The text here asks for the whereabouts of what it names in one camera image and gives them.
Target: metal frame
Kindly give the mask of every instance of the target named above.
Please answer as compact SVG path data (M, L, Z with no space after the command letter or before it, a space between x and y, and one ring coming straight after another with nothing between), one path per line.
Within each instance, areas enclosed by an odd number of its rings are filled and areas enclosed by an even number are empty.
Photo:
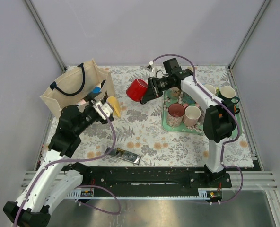
M58 54L58 52L57 52L57 50L56 50L56 48L55 48L55 46L54 46L54 44L53 44L49 34L47 33L47 31L46 31L46 29L45 29L45 27L44 27L44 25L42 23L42 20L39 17L39 14L38 14L34 4L32 3L31 0L24 0L24 2L26 4L29 12L31 13L33 19L35 20L35 22L36 22L36 24L37 24L41 34L43 35L47 45L49 46L49 48L51 49L54 57L56 58L56 61L58 62L59 67L61 68L62 72L65 72L66 66L65 66L64 62L62 61L60 55Z
M246 44L250 37L252 36L253 32L255 31L257 25L259 24L262 16L264 15L264 12L268 8L269 4L271 3L272 0L264 0L263 4L261 5L257 15L255 16L252 24L250 25L244 39L242 40L237 52L235 53L235 56L233 57L231 63L229 64L229 68L232 69L234 65L236 64L238 58L240 57L243 49L246 47Z
M223 191L237 191L240 186L240 174L237 171L229 171L230 179L232 183L232 188L223 188ZM22 188L25 189L33 179L34 175L36 174L36 171L27 171L26 175L24 177L24 181L22 184ZM280 196L278 193L278 187L276 185L274 176L272 172L270 171L244 171L244 184L243 184L243 190L263 190L266 193L271 212L273 215L273 218L275 220L276 226L280 227ZM65 172L61 171L55 181L52 183L52 185L56 185L59 183L62 179L66 177ZM204 189L201 188L201 191L210 191L211 188ZM93 199L113 199L110 197L93 197ZM148 199L147 197L129 197L129 198L120 198L120 199ZM172 199L172 200L180 200L180 199L198 199L198 198L185 198L185 197L164 197L156 199Z
M235 81L235 78L233 76L233 73L232 73L232 70L229 70L228 68L226 68L226 71L227 71L227 74L228 74L228 78L230 80L230 83L231 85L236 89L236 93L237 95L240 94L239 92L239 88L237 87L236 85L236 81ZM243 129L245 130L245 136L246 136L246 139L249 143L249 148L250 148L250 151L252 153L252 159L253 160L258 160L259 162L259 165L261 167L262 170L264 170L264 167L263 167L263 164L262 164L262 160L261 160L261 157L259 155L259 151L258 151L258 146L257 146L257 143L254 139L254 136L253 136L253 130L250 126L250 123L247 119L247 113L242 105L242 101L240 101L238 103L239 105L239 108L240 108L240 112L241 112L241 121L242 121L242 126L243 126Z
M49 37L42 20L40 19L38 12L34 6L34 4L32 3L31 0L24 0L24 3L26 4L28 10L30 11L33 19L35 20L41 34L43 35L47 45L49 46L49 48L51 49L54 57L56 58L59 67L61 68L62 72L65 72L66 70L66 65L64 64L63 60L61 59L58 51L56 50L51 38ZM237 52L235 53L235 56L233 57L231 63L226 67L227 68L227 73L229 76L229 80L231 82L231 84L236 88L236 92L239 93L238 91L238 87L236 86L236 82L233 76L233 72L232 72L232 68L235 66L238 58L240 57L241 53L243 52L244 48L246 47L250 37L252 36L253 32L255 31L259 21L261 20L263 14L265 13L266 9L268 8L269 4L271 3L271 0L264 0L263 4L261 5L257 15L255 16L251 26L249 27L244 39L242 40ZM243 128L246 131L246 138L247 141L249 142L249 147L251 148L251 153L252 153L252 159L253 160L258 160L261 169L263 170L263 165L261 162L261 158L258 152L258 147L256 144L256 141L254 140L253 137L253 131L251 129L250 123L247 119L247 114L245 109L242 107L242 103L239 103L239 108L241 111L241 120L242 120L242 124L243 124ZM51 126L51 122L53 119L53 115L52 113L49 115L49 119L45 128L45 135L42 139L42 143L41 143L41 147L40 150L42 148L42 144L44 144L47 140L47 135L48 135L48 131L50 129ZM23 184L22 184L22 188L25 188L28 186L28 184L30 183L31 179L34 177L36 171L27 171ZM223 189L223 190L237 190L239 187L239 182L240 182L240 175L238 172L228 172L230 174L231 177L231 183L233 185L233 187L231 189ZM273 215L273 218L275 220L276 226L280 226L280 196L278 193L278 188L276 185L276 182L274 180L273 174L272 172L266 172L266 171L244 171L244 187L243 190L263 190L265 191L267 198L268 198L268 202L271 208L271 212ZM56 185L61 179L63 179L65 177L64 172L61 171L60 174L56 177L56 180L53 182L53 185Z

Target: black bag handle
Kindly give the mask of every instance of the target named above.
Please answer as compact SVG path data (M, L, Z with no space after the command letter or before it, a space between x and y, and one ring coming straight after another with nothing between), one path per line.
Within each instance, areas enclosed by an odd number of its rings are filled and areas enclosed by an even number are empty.
M66 93L64 91L62 91L56 84L56 82L54 81L51 85L50 85L50 88L52 90L54 90L54 88L56 90L58 90L60 93L64 94L65 96L75 96L75 95L78 95L84 88L84 85L85 85L85 71L84 71L84 67L83 67L83 63L81 63L80 65L78 65L77 67L81 67L81 70L82 70L82 84L81 84L81 87L79 88L78 91L74 92L74 93Z

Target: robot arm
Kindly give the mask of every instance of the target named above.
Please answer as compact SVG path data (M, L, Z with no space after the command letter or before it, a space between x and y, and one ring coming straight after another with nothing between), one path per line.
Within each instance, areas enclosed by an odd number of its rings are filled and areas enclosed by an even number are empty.
M21 227L47 226L59 203L77 186L89 184L90 168L77 162L71 166L66 176L52 187L55 178L80 144L79 135L84 129L97 121L107 123L98 106L111 121L114 120L113 109L108 103L90 103L83 112L79 111L77 105L70 105L62 110L49 151L34 178L15 202L7 202L3 208L13 223L19 215L17 224Z
M220 154L222 144L228 140L236 124L229 113L224 110L215 100L225 105L234 113L234 105L230 100L223 101L221 98L213 95L200 82L195 82L193 72L190 69L182 70L176 58L169 59L163 63L168 77L157 78L156 76L148 78L148 89L144 94L141 103L144 104L149 100L161 97L163 91L171 87L178 87L183 92L190 95L205 112L203 131L209 141L209 158L206 168L210 180L218 178L225 173L220 163ZM153 72L153 62L148 66Z

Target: white wall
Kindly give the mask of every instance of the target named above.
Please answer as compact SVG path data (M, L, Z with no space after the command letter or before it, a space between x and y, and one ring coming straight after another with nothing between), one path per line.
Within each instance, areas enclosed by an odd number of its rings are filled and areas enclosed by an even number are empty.
M48 108L39 96L60 68L22 0L0 0L0 227L34 167Z
M280 192L280 0L270 4L233 73L263 165Z
M229 64L263 0L33 0L63 61Z

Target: white cup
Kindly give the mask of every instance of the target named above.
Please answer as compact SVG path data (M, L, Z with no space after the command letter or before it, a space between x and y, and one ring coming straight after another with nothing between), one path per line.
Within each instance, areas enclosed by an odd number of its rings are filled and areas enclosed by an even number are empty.
M225 86L225 87L222 87L220 89L220 93L225 97L225 98L233 98L236 96L236 91L232 88L232 87L229 87L229 86Z
M216 89L213 85L210 85L210 84L206 84L204 85L213 95L216 94Z
M198 122L200 116L201 110L198 107L194 105L188 106L185 109L183 122L187 127L192 127Z

